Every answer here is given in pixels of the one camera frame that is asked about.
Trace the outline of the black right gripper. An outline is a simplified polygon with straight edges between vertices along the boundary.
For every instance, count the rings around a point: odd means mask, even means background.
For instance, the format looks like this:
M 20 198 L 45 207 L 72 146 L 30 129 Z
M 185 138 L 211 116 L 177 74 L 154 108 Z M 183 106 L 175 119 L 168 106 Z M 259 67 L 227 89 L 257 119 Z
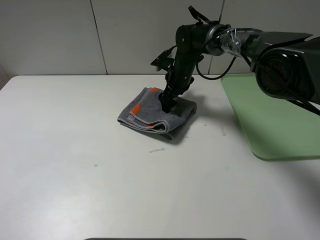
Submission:
M 181 52 L 177 50 L 173 67 L 168 72 L 166 87 L 158 96 L 163 112 L 172 111 L 178 104 L 178 96 L 189 89 L 200 56 L 200 51 Z

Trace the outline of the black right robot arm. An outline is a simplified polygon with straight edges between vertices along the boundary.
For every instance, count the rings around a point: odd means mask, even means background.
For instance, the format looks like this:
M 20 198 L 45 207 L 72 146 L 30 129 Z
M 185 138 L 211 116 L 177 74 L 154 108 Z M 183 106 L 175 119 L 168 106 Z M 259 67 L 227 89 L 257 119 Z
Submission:
M 204 55 L 225 53 L 243 58 L 259 88 L 269 97 L 286 100 L 318 115 L 320 104 L 320 39 L 308 33 L 231 28 L 230 25 L 190 24 L 175 34 L 176 54 L 163 52 L 153 65 L 166 71 L 159 101 L 164 112 L 193 83 Z

